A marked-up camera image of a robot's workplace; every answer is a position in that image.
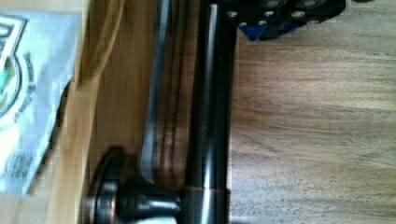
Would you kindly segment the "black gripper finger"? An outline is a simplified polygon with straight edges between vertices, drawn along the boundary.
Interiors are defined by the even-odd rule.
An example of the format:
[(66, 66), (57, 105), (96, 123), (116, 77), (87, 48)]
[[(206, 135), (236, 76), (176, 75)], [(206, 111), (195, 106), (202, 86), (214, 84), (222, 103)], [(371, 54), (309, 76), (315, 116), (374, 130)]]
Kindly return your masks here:
[(278, 39), (308, 23), (322, 23), (339, 16), (346, 0), (262, 0), (266, 20), (260, 41)]
[(219, 0), (219, 37), (235, 37), (242, 31), (250, 41), (275, 37), (275, 0)]

